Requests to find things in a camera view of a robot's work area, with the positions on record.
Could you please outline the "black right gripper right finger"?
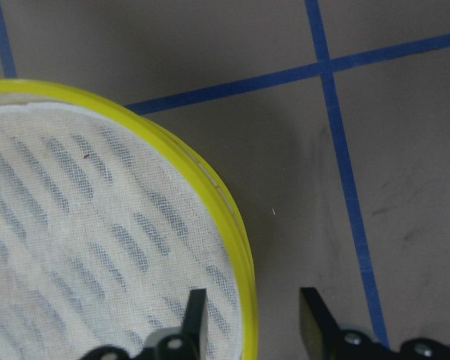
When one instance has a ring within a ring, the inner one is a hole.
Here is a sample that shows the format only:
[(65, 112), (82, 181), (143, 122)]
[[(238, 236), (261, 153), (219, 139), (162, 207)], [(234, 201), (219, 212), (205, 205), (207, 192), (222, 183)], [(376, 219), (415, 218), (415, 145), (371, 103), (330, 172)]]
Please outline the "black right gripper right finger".
[(309, 359), (334, 359), (341, 330), (314, 287), (299, 290), (301, 340)]

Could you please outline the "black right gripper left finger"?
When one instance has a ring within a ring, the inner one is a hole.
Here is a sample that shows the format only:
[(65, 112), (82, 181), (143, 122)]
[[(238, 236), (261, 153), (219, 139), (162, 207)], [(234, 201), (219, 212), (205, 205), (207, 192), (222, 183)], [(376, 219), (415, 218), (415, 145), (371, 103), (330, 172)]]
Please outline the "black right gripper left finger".
[(187, 300), (181, 333), (191, 348), (192, 359), (206, 359), (208, 300), (206, 289), (192, 289)]

